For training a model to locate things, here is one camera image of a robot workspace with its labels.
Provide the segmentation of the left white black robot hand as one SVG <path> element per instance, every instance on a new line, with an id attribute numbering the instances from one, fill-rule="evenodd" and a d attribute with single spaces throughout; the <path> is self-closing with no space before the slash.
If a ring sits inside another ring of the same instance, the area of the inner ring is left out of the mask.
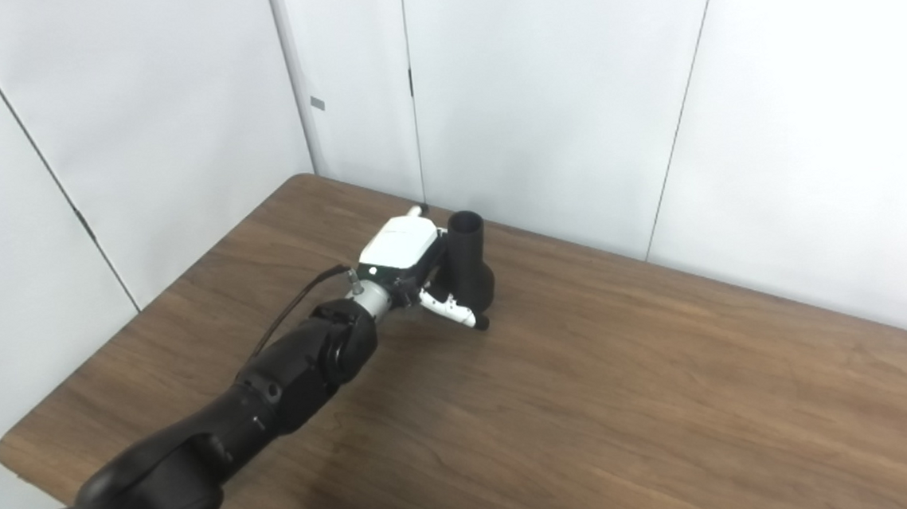
<path id="1" fill-rule="evenodd" d="M 454 212 L 439 227 L 427 206 L 390 218 L 359 255 L 350 298 L 374 323 L 391 310 L 420 306 L 453 323 L 488 330 L 494 271 L 484 262 L 485 221 Z"/>

